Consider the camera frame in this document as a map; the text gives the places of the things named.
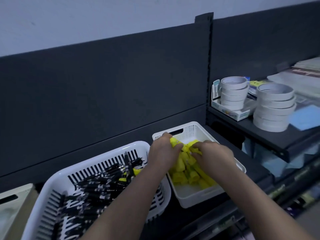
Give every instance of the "blue paper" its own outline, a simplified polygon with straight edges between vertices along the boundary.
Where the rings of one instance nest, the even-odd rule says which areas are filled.
[[[290,124],[300,131],[304,131],[320,125],[320,108],[309,105],[296,110],[289,117]]]

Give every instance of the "white wall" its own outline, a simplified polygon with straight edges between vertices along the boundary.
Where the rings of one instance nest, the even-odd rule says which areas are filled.
[[[314,0],[0,0],[0,56]]]

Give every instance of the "pile of yellow highlighters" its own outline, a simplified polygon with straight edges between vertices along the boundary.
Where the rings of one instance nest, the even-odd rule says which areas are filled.
[[[216,185],[217,183],[202,171],[196,159],[190,154],[193,152],[202,155],[198,148],[192,147],[192,145],[196,142],[198,142],[198,140],[194,140],[183,145],[178,160],[176,164],[169,170],[169,174],[172,182],[175,185],[199,184],[201,189],[204,190]],[[182,142],[178,141],[177,138],[172,137],[170,138],[170,143],[172,147],[174,147],[178,143]]]

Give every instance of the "basket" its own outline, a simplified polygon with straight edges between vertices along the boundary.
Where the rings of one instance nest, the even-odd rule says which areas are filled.
[[[142,157],[142,168],[147,164],[150,145],[144,141],[136,141],[101,155],[92,157],[70,167],[60,170],[51,176],[44,184],[39,197],[32,209],[26,224],[22,240],[51,240],[56,234],[56,239],[65,239],[65,232],[78,224],[70,223],[72,217],[65,217],[58,230],[54,224],[58,218],[58,209],[62,194],[78,195],[80,192],[74,183],[82,181],[95,173],[102,172],[115,163],[124,164],[124,153],[128,152],[129,159]],[[161,215],[167,207],[171,197],[171,189],[167,177],[164,177],[152,200],[152,204],[146,222]],[[81,204],[78,201],[69,200],[67,208]]]
[[[158,133],[154,133],[152,135],[153,140],[161,137],[164,132],[172,134],[173,137],[177,138],[184,144],[187,144],[193,140],[209,140],[218,142],[198,122],[195,121]],[[246,173],[246,168],[236,158],[235,161],[238,168]],[[174,185],[169,173],[167,173],[167,176],[169,178],[174,194],[183,208],[194,206],[224,192],[224,190],[219,185],[215,185],[204,190],[202,190],[198,185]]]

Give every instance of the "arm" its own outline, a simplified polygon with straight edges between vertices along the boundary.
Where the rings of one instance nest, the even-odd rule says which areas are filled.
[[[202,169],[212,177],[244,213],[254,237],[259,240],[313,239],[292,217],[270,199],[235,164],[232,151],[216,142],[194,144],[193,153]]]
[[[182,144],[172,148],[168,133],[153,142],[148,164],[110,204],[81,240],[139,239],[152,199],[166,172],[174,165]]]

